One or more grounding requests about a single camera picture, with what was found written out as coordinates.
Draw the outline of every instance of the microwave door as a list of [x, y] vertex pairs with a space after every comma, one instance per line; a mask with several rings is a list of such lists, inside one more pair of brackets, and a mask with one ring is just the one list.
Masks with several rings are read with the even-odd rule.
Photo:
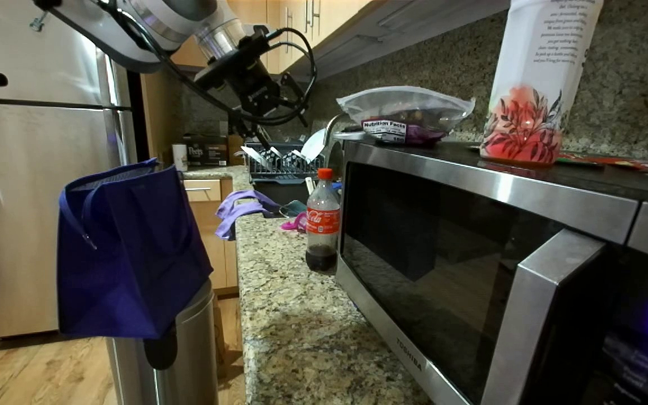
[[576, 270], [601, 256], [606, 243], [560, 229], [517, 263], [483, 402], [521, 402], [537, 362], [552, 303]]

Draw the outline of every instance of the wall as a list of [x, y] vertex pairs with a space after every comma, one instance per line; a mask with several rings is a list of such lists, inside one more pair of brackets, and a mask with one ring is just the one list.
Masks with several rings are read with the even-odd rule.
[[[375, 86], [412, 84], [457, 98], [478, 98], [475, 116], [456, 137], [483, 140], [504, 23], [507, 13], [499, 13], [330, 76], [317, 84], [312, 119], [327, 121], [341, 113], [339, 98]], [[274, 137], [300, 136], [301, 127], [272, 132]], [[570, 152], [648, 161], [648, 2], [606, 0], [565, 132]]]

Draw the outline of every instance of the granite countertop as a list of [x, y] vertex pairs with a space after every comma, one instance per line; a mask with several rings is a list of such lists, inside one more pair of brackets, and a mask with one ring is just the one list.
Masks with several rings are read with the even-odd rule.
[[[233, 176], [245, 166], [192, 172]], [[431, 402], [332, 274], [312, 273], [287, 219], [237, 220], [247, 402]]]

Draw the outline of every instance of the wooden floor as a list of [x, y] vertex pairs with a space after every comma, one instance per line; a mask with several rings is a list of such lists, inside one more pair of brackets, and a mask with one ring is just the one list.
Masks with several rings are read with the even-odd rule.
[[[245, 402], [238, 300], [222, 300], [233, 370], [222, 379], [219, 402]], [[0, 405], [115, 405], [106, 341], [30, 336], [0, 341]]]

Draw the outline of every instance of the bottle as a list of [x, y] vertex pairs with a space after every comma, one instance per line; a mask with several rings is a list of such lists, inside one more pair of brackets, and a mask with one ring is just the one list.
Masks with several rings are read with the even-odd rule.
[[334, 270], [339, 262], [341, 193], [332, 190], [334, 170], [317, 170], [317, 188], [306, 201], [306, 266], [317, 273]]

